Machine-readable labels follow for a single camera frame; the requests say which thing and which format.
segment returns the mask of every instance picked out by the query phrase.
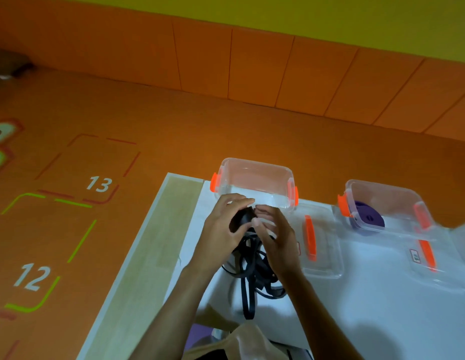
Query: yellow wall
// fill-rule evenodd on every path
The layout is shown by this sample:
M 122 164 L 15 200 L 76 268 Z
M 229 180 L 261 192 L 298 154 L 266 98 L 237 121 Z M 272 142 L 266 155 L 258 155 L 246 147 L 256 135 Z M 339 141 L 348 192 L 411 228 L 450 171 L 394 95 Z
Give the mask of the yellow wall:
M 76 0 L 465 62 L 465 0 Z

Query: person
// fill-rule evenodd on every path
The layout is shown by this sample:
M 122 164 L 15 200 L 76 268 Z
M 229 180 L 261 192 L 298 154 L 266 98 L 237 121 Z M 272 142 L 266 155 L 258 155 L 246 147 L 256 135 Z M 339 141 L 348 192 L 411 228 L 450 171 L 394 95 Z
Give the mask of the person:
M 258 218 L 243 224 L 235 233 L 230 232 L 229 223 L 237 211 L 253 203 L 254 199 L 236 193 L 225 194 L 219 198 L 204 222 L 191 261 L 182 270 L 169 298 L 144 333 L 130 360 L 182 358 L 189 330 L 193 325 L 204 291 L 213 275 L 229 258 L 251 226 L 263 243 L 272 270 L 294 305 L 314 359 L 362 358 L 329 315 L 312 285 L 303 275 L 294 230 L 278 208 L 256 205 L 254 211 Z M 259 218 L 274 224 L 263 222 Z M 276 239 L 273 240 L 269 236 L 268 230 L 276 234 Z M 245 336 L 244 341 L 251 338 L 258 337 Z M 269 349 L 269 354 L 272 355 L 259 358 L 282 359 L 274 351 L 271 352 L 272 346 L 267 347 L 267 343 L 264 349 Z

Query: black object in hand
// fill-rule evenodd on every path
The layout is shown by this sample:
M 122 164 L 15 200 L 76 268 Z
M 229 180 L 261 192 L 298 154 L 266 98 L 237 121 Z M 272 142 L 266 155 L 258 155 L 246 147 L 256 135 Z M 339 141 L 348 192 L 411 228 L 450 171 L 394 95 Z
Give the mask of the black object in hand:
M 252 207 L 246 207 L 237 211 L 229 224 L 230 232 L 236 232 L 243 224 L 251 222 L 254 217 L 256 218 L 257 216 Z

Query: orange wall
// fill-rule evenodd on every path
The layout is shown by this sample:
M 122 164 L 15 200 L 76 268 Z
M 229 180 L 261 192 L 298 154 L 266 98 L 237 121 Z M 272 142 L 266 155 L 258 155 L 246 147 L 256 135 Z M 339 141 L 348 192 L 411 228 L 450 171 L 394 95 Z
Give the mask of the orange wall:
M 465 140 L 465 64 L 64 0 L 0 0 L 43 66 Z

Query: number 13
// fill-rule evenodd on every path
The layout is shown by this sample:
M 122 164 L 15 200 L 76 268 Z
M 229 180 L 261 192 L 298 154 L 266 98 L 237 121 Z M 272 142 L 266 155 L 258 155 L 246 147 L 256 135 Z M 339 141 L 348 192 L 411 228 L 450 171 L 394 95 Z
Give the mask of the number 13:
M 91 189 L 92 186 L 94 186 L 94 184 L 97 182 L 97 180 L 99 179 L 99 176 L 94 176 L 94 177 L 91 177 L 92 179 L 92 182 L 91 184 L 89 184 L 89 186 L 87 187 L 87 189 Z M 105 192 L 109 189 L 109 184 L 112 183 L 112 179 L 111 178 L 104 178 L 104 181 L 105 183 L 102 183 L 101 186 L 103 188 L 99 189 L 99 188 L 96 188 L 96 192 Z

